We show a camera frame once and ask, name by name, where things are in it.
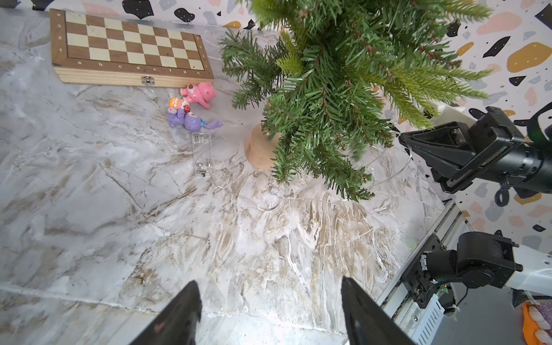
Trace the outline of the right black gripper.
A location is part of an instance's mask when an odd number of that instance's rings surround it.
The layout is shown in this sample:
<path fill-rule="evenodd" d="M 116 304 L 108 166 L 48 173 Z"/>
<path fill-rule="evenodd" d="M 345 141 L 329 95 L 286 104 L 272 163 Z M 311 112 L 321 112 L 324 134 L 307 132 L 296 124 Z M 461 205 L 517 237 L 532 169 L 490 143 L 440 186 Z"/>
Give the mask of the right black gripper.
<path fill-rule="evenodd" d="M 399 143 L 421 156 L 444 191 L 463 191 L 476 178 L 525 188 L 528 163 L 525 138 L 500 108 L 488 106 L 473 125 L 449 122 L 405 132 Z"/>

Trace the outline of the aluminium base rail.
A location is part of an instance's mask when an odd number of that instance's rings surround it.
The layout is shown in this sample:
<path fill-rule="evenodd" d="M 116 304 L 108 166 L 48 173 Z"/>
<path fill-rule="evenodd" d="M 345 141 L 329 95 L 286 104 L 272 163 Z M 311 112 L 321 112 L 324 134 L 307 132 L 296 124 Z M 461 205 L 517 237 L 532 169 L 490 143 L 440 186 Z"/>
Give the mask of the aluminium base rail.
<path fill-rule="evenodd" d="M 459 236 L 471 227 L 453 200 L 415 247 L 396 276 L 376 299 L 385 314 L 414 344 L 431 344 L 444 319 L 445 309 L 438 301 L 444 273 L 431 277 L 426 258 L 446 259 L 457 248 Z"/>

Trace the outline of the burlap tree base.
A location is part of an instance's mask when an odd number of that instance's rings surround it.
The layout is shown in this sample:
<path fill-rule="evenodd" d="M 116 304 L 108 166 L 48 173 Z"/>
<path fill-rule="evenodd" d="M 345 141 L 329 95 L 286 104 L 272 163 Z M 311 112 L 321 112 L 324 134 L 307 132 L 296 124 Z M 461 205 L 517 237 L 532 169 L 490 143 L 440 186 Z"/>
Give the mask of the burlap tree base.
<path fill-rule="evenodd" d="M 259 170 L 271 170 L 275 164 L 275 148 L 281 138 L 277 133 L 269 139 L 258 124 L 252 130 L 251 137 L 245 148 L 245 155 L 249 163 Z"/>

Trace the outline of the small colourful toy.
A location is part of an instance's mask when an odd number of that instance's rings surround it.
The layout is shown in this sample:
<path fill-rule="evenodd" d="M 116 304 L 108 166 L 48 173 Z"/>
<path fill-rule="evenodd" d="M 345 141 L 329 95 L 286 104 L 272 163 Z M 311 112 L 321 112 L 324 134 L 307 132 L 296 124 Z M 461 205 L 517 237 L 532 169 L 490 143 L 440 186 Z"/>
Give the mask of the small colourful toy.
<path fill-rule="evenodd" d="M 185 99 L 172 98 L 167 110 L 168 123 L 171 128 L 184 127 L 190 132 L 200 132 L 201 129 L 218 129 L 223 126 L 219 121 L 206 122 L 196 116 Z"/>

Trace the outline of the pink bear toy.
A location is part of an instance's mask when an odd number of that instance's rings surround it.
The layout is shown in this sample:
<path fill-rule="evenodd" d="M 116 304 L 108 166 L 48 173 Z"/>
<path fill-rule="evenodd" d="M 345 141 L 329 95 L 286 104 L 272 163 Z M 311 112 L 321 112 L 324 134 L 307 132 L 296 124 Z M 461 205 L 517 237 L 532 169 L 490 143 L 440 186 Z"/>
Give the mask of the pink bear toy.
<path fill-rule="evenodd" d="M 204 109 L 210 109 L 210 101 L 217 97 L 214 85 L 210 82 L 201 82 L 198 85 L 189 84 L 180 89 L 181 96 L 190 104 L 199 104 Z"/>

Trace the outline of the small green christmas tree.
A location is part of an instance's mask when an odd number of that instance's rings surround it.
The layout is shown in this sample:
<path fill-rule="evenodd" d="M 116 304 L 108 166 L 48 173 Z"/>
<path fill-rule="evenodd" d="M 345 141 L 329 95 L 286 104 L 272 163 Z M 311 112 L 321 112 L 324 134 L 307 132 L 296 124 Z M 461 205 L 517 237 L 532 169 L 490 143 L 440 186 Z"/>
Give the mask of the small green christmas tree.
<path fill-rule="evenodd" d="M 223 72 L 240 88 L 237 109 L 262 107 L 262 130 L 278 136 L 272 174 L 323 178 L 352 201 L 372 192 L 359 164 L 369 146 L 390 147 L 390 105 L 418 129 L 431 126 L 437 103 L 485 99 L 471 82 L 489 75 L 461 66 L 446 40 L 453 21 L 482 22 L 477 1 L 250 1 L 263 29 L 280 30 L 262 46 L 252 32 L 221 41 Z"/>

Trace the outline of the wooden chessboard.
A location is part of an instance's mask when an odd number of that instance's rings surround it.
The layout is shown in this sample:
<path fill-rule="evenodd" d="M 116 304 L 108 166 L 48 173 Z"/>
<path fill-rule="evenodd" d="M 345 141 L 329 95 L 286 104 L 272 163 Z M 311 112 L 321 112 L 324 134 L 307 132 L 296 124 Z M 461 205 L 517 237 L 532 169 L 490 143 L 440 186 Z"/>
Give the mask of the wooden chessboard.
<path fill-rule="evenodd" d="M 50 11 L 52 65 L 64 83 L 178 88 L 214 82 L 201 36 Z"/>

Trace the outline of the orange object with white teeth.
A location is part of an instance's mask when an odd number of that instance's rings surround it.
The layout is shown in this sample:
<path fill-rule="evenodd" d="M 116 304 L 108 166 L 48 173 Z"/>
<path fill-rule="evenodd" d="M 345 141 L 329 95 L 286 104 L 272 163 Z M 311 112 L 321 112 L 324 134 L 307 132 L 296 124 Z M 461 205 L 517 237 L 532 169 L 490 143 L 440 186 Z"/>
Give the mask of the orange object with white teeth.
<path fill-rule="evenodd" d="M 535 305 L 523 304 L 523 339 L 527 345 L 551 345 L 551 325 Z"/>

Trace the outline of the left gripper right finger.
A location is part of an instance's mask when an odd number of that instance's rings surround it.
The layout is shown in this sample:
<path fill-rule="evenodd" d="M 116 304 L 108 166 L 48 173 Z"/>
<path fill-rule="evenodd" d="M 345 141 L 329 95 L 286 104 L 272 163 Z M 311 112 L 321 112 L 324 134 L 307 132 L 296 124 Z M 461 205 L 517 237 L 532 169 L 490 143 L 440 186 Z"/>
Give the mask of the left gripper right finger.
<path fill-rule="evenodd" d="M 343 276 L 341 292 L 350 344 L 415 344 L 353 278 Z"/>

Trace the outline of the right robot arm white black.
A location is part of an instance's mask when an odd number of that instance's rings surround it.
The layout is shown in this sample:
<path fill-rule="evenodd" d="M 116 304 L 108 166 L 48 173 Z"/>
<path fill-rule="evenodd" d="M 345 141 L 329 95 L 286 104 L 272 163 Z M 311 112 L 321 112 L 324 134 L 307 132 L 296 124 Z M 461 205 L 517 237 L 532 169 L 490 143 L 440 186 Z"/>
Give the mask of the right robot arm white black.
<path fill-rule="evenodd" d="M 537 116 L 512 121 L 490 106 L 473 125 L 449 122 L 398 139 L 426 161 L 445 193 L 463 191 L 477 178 L 499 184 L 494 198 L 499 207 L 508 204 L 510 189 L 523 198 L 551 192 L 551 130 L 542 129 Z M 432 236 L 402 282 L 421 308 L 448 283 L 468 289 L 506 286 L 550 296 L 551 261 L 500 232 L 462 234 L 453 250 Z"/>

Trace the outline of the clear battery box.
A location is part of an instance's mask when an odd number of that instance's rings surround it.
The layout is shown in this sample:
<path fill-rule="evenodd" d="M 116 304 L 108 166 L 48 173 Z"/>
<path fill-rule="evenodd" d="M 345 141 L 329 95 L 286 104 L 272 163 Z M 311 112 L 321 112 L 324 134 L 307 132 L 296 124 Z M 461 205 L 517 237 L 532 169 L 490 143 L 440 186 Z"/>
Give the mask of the clear battery box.
<path fill-rule="evenodd" d="M 212 162 L 212 140 L 209 133 L 192 132 L 194 173 L 199 177 L 210 177 L 214 171 Z"/>

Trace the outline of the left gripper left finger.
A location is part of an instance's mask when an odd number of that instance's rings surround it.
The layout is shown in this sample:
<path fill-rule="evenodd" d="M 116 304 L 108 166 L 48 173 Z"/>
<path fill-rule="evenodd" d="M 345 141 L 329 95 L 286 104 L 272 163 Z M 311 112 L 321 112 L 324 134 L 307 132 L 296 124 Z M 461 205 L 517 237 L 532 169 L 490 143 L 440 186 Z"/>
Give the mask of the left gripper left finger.
<path fill-rule="evenodd" d="M 197 282 L 192 280 L 130 344 L 195 344 L 201 312 L 200 291 Z"/>

